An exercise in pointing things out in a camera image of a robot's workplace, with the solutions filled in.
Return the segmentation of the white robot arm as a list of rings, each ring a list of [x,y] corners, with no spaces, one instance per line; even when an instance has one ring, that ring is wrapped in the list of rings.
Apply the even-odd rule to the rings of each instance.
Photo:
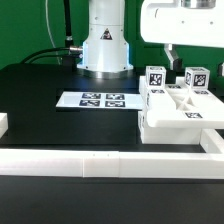
[[[133,68],[124,39],[125,0],[89,0],[89,35],[82,69],[98,77]],[[140,35],[164,46],[172,70],[181,67],[177,45],[224,48],[224,0],[144,0]]]

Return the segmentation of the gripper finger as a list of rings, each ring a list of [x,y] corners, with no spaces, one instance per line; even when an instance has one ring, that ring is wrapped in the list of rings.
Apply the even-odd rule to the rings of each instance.
[[[180,68],[180,58],[177,54],[176,48],[173,44],[165,44],[164,51],[168,57],[170,69],[178,71]]]
[[[218,75],[224,77],[224,62],[218,66]]]

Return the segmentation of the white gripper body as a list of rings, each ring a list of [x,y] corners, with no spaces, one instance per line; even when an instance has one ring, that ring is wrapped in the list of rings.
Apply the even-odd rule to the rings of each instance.
[[[224,48],[224,0],[187,8],[181,0],[144,0],[140,33],[145,42]]]

